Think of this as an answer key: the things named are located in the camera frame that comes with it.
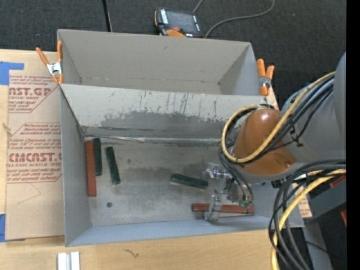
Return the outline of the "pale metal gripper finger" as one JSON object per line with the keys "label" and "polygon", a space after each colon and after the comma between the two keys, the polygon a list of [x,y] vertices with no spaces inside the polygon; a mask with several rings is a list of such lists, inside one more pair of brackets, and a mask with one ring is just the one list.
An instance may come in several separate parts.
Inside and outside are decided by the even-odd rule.
{"label": "pale metal gripper finger", "polygon": [[222,197],[220,194],[212,194],[208,210],[204,214],[204,219],[208,222],[216,222],[221,214]]}
{"label": "pale metal gripper finger", "polygon": [[202,172],[202,175],[211,179],[222,179],[229,177],[229,173],[222,165],[214,163],[207,163]]}

